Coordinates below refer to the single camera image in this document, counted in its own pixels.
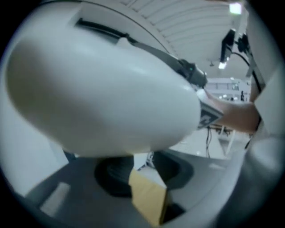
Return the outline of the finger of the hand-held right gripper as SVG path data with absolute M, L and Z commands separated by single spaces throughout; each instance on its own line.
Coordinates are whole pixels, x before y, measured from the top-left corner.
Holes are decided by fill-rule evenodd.
M 185 62 L 167 52 L 155 35 L 127 15 L 81 2 L 71 20 L 81 59 L 94 72 L 184 74 Z

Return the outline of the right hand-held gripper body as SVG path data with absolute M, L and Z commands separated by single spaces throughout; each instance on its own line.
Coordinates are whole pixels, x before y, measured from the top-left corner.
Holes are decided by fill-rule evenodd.
M 198 129 L 206 128 L 223 116 L 222 110 L 207 96 L 204 89 L 208 82 L 207 74 L 200 70 L 195 63 L 184 59 L 179 59 L 178 62 L 182 66 L 180 74 L 192 85 L 200 101 L 201 115 Z

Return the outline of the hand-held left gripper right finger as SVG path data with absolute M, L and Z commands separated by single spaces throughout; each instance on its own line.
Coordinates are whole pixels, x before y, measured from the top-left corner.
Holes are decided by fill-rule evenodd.
M 220 228 L 219 215 L 236 185 L 244 156 L 245 151 L 226 160 L 170 149 L 155 152 L 154 164 L 175 210 L 162 228 Z

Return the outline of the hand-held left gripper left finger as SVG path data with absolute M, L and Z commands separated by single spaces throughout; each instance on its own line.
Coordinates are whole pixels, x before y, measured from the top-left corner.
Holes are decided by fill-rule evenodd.
M 76 159 L 25 196 L 44 228 L 143 228 L 129 198 L 108 195 L 94 177 L 95 159 Z

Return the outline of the white plastic plate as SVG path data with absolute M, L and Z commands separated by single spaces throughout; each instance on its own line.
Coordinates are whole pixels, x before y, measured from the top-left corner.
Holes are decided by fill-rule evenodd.
M 125 39 L 61 45 L 25 38 L 9 57 L 6 86 L 28 123 L 85 157 L 168 148 L 200 120 L 190 84 Z

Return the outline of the person's right forearm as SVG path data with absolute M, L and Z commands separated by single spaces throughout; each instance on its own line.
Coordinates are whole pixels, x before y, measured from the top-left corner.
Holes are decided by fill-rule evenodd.
M 252 102 L 234 103 L 214 96 L 209 96 L 209 98 L 223 112 L 223 116 L 215 124 L 243 133 L 256 132 L 260 115 Z

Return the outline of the black mounted device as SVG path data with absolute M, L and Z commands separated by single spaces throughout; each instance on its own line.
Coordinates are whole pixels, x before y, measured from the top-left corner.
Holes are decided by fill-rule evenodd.
M 249 62 L 241 55 L 249 53 L 249 42 L 247 34 L 238 34 L 235 40 L 236 30 L 231 28 L 221 42 L 220 63 L 226 64 L 232 54 L 239 56 L 248 66 Z

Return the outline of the wooden table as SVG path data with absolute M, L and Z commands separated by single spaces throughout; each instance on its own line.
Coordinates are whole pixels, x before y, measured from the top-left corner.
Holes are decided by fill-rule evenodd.
M 151 167 L 132 169 L 129 185 L 134 207 L 152 227 L 162 225 L 172 199 L 157 170 Z

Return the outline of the ceiling light panel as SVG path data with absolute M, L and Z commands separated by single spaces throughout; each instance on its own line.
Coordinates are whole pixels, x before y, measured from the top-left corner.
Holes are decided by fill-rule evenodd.
M 242 14 L 242 5 L 240 3 L 230 3 L 229 11 L 231 14 L 241 15 Z

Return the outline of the white desk frame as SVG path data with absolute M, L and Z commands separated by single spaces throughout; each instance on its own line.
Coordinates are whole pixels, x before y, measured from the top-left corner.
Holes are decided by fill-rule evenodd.
M 222 147 L 223 155 L 227 158 L 230 154 L 236 131 L 216 124 L 210 125 L 210 129 L 216 132 L 217 139 Z

